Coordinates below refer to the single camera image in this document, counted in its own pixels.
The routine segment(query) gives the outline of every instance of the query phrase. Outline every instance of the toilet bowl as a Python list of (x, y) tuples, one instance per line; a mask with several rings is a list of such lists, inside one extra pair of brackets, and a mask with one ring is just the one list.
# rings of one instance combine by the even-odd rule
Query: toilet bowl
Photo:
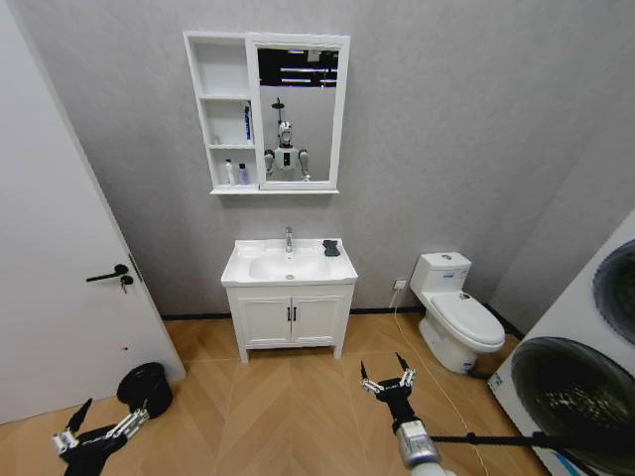
[(470, 266), (458, 253), (424, 254), (410, 281), (427, 310), (419, 324), (424, 340), (444, 367), (461, 374), (478, 354), (496, 352), (505, 342), (498, 319), (461, 290)]

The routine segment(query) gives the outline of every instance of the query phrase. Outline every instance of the toilet tank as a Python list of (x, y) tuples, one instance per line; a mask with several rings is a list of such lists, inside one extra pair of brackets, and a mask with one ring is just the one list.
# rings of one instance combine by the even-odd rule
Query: toilet tank
[(415, 294), (460, 291), (471, 265), (460, 253), (421, 255), (410, 279), (410, 288)]

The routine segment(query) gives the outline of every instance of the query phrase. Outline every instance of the black soap dish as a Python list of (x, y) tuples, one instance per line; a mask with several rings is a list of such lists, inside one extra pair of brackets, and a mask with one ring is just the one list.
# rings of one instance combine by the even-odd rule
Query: black soap dish
[(339, 250), (337, 249), (337, 240), (324, 240), (321, 242), (324, 245), (325, 256), (339, 256)]

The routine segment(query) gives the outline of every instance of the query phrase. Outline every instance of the medicine cabinet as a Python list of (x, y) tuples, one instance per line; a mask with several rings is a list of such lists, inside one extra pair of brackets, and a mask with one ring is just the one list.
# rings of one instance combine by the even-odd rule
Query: medicine cabinet
[(349, 37), (184, 37), (211, 194), (337, 193)]

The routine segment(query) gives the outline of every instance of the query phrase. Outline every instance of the herringbone floor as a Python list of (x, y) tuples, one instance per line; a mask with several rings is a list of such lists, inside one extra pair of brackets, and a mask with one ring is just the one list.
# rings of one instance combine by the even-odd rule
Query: herringbone floor
[[(465, 422), (477, 433), (517, 434), (483, 382), (437, 363), (417, 330), (420, 318), (398, 314), (402, 334), (390, 314), (352, 315), (341, 360), (330, 349), (258, 351), (247, 365), (238, 361), (231, 320), (168, 323), (188, 375), (174, 385), (170, 409), (111, 456), (103, 475), (406, 475), (388, 409), (359, 388), (360, 359), (374, 380), (401, 373), (394, 351), (418, 370), (411, 405), (431, 433), (463, 434)], [(515, 343), (485, 359), (483, 370)], [(49, 438), (74, 410), (0, 425), (2, 474), (63, 474)], [(114, 398), (96, 402), (83, 428), (125, 413)], [(531, 450), (479, 450), (491, 476), (547, 474)], [(440, 451), (458, 476), (486, 474), (472, 447)]]

